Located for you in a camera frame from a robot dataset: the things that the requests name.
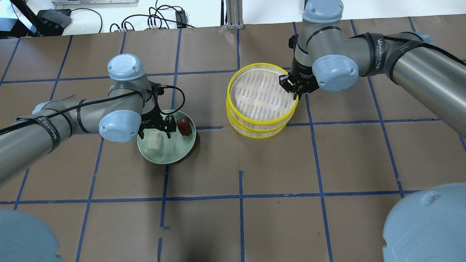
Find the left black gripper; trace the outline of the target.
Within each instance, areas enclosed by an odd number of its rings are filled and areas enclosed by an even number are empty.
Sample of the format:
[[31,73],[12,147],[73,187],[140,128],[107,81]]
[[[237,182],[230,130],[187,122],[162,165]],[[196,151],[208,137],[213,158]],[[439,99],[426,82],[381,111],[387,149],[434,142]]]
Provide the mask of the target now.
[[150,89],[146,91],[145,105],[138,129],[140,139],[144,139],[144,130],[146,129],[157,129],[165,132],[168,139],[171,139],[171,135],[177,131],[175,117],[172,114],[164,113],[158,103],[158,97],[163,95],[167,88],[170,88],[170,85],[150,83]]

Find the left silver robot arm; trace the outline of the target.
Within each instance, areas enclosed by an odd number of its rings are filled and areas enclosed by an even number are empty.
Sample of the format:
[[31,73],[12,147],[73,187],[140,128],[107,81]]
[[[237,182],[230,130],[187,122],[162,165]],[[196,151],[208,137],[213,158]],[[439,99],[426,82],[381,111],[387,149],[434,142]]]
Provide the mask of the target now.
[[[1,129],[1,185],[55,151],[76,134],[99,133],[111,142],[145,137],[146,129],[170,135],[177,130],[172,114],[158,105],[161,85],[148,80],[141,60],[120,54],[107,66],[113,83],[105,99],[51,100],[30,115]],[[16,210],[1,210],[2,262],[61,262],[53,231],[41,219]]]

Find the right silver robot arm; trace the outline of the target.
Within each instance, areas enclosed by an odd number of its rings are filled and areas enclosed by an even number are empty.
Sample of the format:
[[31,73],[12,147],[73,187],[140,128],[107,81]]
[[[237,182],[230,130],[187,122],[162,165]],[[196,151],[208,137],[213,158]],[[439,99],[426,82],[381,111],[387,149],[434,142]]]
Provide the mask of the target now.
[[[344,37],[340,0],[308,0],[301,31],[289,41],[293,62],[279,77],[295,99],[321,88],[338,92],[359,77],[385,74],[465,136],[465,63],[434,46],[428,34],[365,33]],[[465,183],[408,194],[383,227],[386,262],[465,261]]]

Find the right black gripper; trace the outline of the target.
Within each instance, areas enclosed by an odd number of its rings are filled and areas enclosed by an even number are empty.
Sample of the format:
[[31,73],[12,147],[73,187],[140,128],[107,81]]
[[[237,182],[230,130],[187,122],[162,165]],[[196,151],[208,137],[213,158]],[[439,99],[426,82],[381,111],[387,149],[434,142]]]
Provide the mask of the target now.
[[299,101],[300,94],[312,93],[320,87],[312,71],[309,53],[299,45],[299,35],[291,36],[288,45],[293,49],[292,66],[288,74],[279,76],[279,84],[293,94],[293,100]]

